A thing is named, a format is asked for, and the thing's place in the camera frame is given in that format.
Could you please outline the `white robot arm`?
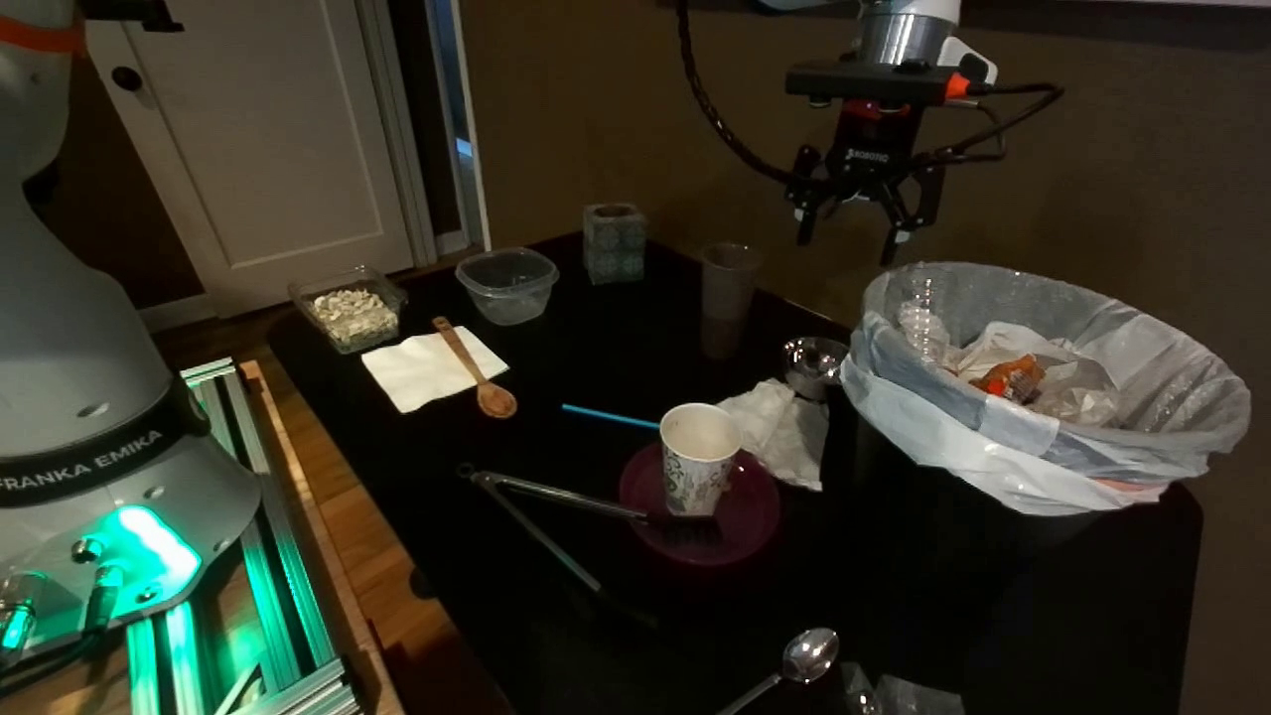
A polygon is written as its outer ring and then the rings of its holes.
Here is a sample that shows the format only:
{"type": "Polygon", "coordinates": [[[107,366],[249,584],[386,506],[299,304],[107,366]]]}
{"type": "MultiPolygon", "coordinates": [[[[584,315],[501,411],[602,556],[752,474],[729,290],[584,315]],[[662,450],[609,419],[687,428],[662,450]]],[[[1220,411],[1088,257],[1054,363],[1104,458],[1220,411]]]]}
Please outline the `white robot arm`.
{"type": "Polygon", "coordinates": [[[0,657],[185,599],[257,513],[122,288],[26,200],[67,130],[74,0],[0,0],[0,657]]]}

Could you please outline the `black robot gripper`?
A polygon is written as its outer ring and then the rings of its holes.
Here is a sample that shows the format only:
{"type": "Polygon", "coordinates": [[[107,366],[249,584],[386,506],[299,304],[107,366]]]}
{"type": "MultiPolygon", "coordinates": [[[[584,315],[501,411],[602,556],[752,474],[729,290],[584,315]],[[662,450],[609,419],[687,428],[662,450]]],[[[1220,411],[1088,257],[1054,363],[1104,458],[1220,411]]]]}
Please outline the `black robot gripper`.
{"type": "Polygon", "coordinates": [[[942,211],[944,172],[913,157],[921,121],[921,104],[844,98],[830,147],[801,145],[793,157],[787,184],[793,243],[811,245],[823,207],[860,200],[884,211],[883,268],[895,268],[921,217],[942,211]]]}

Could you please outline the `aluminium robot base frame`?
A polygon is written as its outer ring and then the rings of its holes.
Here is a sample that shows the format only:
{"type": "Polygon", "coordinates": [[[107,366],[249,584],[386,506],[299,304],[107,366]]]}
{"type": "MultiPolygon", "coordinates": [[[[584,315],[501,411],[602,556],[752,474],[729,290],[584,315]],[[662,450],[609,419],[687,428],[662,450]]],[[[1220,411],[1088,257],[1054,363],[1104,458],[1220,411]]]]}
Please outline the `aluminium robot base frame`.
{"type": "Polygon", "coordinates": [[[257,477],[257,513],[193,591],[33,664],[0,657],[0,715],[365,715],[266,392],[229,358],[184,370],[210,436],[257,477]]]}

